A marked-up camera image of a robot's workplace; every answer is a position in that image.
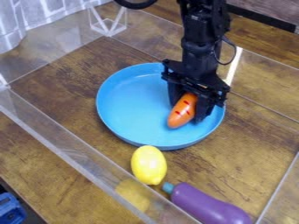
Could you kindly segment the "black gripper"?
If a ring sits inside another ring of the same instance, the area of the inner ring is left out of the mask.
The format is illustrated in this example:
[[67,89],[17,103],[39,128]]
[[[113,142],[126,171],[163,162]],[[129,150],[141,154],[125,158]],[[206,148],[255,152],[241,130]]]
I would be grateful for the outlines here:
[[165,59],[162,77],[167,81],[170,103],[175,106],[185,93],[198,96],[195,122],[223,106],[230,91],[229,84],[218,75],[222,41],[202,44],[182,40],[182,61]]

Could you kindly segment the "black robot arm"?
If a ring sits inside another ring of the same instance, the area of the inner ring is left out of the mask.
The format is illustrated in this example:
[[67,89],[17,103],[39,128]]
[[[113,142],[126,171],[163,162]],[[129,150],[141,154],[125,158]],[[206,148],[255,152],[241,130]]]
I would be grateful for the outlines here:
[[223,107],[230,85],[218,76],[222,41],[230,30],[226,0],[177,0],[181,5],[183,37],[182,61],[163,60],[163,79],[174,106],[186,93],[198,97],[195,117],[201,122]]

